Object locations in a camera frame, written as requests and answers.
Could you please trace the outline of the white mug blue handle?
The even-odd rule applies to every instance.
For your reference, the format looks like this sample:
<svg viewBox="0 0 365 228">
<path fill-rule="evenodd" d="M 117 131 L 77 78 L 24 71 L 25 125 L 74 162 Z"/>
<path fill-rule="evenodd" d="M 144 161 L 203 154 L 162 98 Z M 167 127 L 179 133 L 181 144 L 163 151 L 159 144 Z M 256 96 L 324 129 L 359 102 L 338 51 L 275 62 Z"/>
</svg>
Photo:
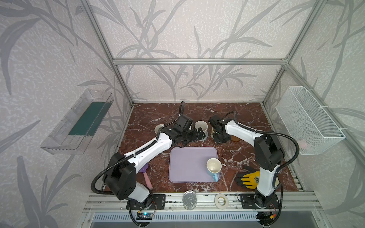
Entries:
<svg viewBox="0 0 365 228">
<path fill-rule="evenodd" d="M 211 158 L 206 163 L 207 173 L 213 178 L 215 182 L 219 180 L 222 164 L 217 158 Z"/>
</svg>

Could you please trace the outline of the beige mug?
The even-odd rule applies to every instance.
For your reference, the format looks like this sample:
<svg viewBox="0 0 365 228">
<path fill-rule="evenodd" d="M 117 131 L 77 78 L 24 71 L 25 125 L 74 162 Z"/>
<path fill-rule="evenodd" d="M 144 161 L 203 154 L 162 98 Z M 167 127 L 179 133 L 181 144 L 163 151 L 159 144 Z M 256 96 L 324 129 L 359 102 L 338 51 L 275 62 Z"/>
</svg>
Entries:
<svg viewBox="0 0 365 228">
<path fill-rule="evenodd" d="M 214 139 L 214 136 L 213 136 L 213 134 L 215 133 L 215 131 L 214 131 L 214 129 L 212 128 L 211 129 L 211 138 L 213 138 Z"/>
</svg>

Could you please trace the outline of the large white mug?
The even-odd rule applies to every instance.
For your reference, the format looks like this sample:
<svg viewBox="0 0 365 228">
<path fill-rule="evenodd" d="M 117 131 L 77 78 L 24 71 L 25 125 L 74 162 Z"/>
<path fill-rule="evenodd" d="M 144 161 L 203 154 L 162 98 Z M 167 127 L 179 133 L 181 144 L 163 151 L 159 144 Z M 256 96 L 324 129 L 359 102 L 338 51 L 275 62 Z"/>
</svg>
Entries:
<svg viewBox="0 0 365 228">
<path fill-rule="evenodd" d="M 201 128 L 202 131 L 205 134 L 205 137 L 202 140 L 207 140 L 207 138 L 208 138 L 208 124 L 205 121 L 197 121 L 195 123 L 195 128 L 196 129 Z"/>
</svg>

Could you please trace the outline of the brown wooden coaster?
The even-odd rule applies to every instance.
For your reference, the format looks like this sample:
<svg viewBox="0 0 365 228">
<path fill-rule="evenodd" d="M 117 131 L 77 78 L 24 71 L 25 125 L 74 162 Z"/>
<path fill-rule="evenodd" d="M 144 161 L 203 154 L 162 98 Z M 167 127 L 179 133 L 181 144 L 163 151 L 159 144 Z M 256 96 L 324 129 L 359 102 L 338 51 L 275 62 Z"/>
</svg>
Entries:
<svg viewBox="0 0 365 228">
<path fill-rule="evenodd" d="M 233 142 L 238 142 L 238 141 L 240 141 L 240 138 L 238 138 L 238 137 L 236 137 L 236 136 L 231 135 L 231 140 L 232 140 Z"/>
</svg>

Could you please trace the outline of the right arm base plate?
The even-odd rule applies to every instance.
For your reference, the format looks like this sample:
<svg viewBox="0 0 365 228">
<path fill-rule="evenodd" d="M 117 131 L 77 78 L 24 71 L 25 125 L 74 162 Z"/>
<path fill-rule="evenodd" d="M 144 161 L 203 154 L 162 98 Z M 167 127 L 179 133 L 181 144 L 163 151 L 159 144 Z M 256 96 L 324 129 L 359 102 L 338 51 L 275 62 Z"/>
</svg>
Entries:
<svg viewBox="0 0 365 228">
<path fill-rule="evenodd" d="M 269 210 L 269 209 L 279 209 L 280 200 L 277 195 L 269 197 L 268 200 L 256 199 L 255 193 L 242 193 L 239 194 L 237 199 L 241 203 L 243 209 L 253 209 L 253 210 Z"/>
</svg>

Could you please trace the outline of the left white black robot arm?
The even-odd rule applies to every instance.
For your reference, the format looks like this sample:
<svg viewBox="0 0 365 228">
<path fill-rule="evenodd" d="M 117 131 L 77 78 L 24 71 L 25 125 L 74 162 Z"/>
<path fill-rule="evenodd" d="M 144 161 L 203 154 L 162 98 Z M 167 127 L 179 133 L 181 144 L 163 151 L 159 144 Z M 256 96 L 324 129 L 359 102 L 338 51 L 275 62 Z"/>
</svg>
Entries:
<svg viewBox="0 0 365 228">
<path fill-rule="evenodd" d="M 162 152 L 205 138 L 203 130 L 194 129 L 193 120 L 183 112 L 184 102 L 180 104 L 178 117 L 160 128 L 155 138 L 129 153 L 114 154 L 108 166 L 91 182 L 91 191 L 100 195 L 115 195 L 119 200 L 150 204 L 153 194 L 137 182 L 137 173 Z"/>
</svg>

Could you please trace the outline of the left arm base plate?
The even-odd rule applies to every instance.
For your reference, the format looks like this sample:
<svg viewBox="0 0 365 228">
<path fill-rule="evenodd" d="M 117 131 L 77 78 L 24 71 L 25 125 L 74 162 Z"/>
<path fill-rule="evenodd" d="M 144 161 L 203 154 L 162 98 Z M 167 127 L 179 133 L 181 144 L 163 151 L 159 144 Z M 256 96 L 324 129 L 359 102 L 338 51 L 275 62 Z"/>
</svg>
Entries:
<svg viewBox="0 0 365 228">
<path fill-rule="evenodd" d="M 164 210 L 166 201 L 165 194 L 150 194 L 145 201 L 138 202 L 131 199 L 128 201 L 126 209 L 129 210 Z"/>
</svg>

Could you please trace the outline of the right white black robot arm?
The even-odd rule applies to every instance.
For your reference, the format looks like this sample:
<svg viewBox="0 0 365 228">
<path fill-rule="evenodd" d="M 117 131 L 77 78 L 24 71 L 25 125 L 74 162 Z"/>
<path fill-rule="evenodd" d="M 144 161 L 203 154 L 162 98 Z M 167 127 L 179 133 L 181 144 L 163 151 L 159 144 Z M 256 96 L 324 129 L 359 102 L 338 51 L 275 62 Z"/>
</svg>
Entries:
<svg viewBox="0 0 365 228">
<path fill-rule="evenodd" d="M 254 147 L 256 162 L 260 168 L 259 182 L 255 191 L 258 202 L 267 202 L 274 196 L 277 185 L 277 175 L 282 169 L 293 163 L 300 152 L 298 142 L 291 136 L 273 131 L 265 132 L 254 129 L 238 122 L 237 112 L 232 111 L 233 118 L 215 115 L 209 118 L 209 124 L 214 130 L 213 139 L 216 143 L 225 143 L 232 136 L 237 137 Z M 285 153 L 280 137 L 290 140 L 295 146 L 295 153 L 291 159 L 282 163 Z"/>
</svg>

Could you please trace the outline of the white mug lavender handle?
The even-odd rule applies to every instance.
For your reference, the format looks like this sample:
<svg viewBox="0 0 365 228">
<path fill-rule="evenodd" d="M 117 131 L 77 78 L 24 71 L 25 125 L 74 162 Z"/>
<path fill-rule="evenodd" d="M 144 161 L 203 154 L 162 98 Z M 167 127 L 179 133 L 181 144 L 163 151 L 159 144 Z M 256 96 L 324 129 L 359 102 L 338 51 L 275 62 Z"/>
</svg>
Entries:
<svg viewBox="0 0 365 228">
<path fill-rule="evenodd" d="M 155 130 L 154 130 L 155 134 L 158 134 L 158 132 L 160 131 L 160 129 L 161 129 L 161 128 L 163 128 L 163 127 L 164 127 L 164 124 L 159 124 L 159 125 L 157 125 L 157 126 L 155 127 Z"/>
</svg>

